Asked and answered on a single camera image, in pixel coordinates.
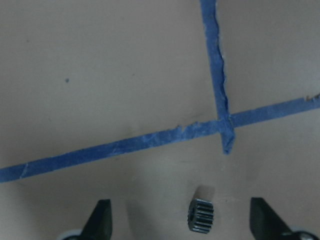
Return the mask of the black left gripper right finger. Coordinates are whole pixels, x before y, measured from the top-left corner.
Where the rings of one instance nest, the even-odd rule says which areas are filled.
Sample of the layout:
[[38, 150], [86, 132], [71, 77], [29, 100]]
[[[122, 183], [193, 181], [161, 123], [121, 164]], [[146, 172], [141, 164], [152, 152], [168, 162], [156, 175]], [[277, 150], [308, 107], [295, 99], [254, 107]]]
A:
[[289, 240], [294, 235], [262, 197], [250, 200], [250, 231], [255, 240]]

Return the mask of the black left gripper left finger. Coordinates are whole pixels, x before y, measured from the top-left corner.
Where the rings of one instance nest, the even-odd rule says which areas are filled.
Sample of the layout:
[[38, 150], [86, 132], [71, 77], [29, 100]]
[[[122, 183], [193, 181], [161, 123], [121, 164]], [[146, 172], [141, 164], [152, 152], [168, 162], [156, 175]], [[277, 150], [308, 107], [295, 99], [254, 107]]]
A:
[[112, 236], [112, 206], [110, 199], [99, 200], [82, 229], [79, 240], [110, 240]]

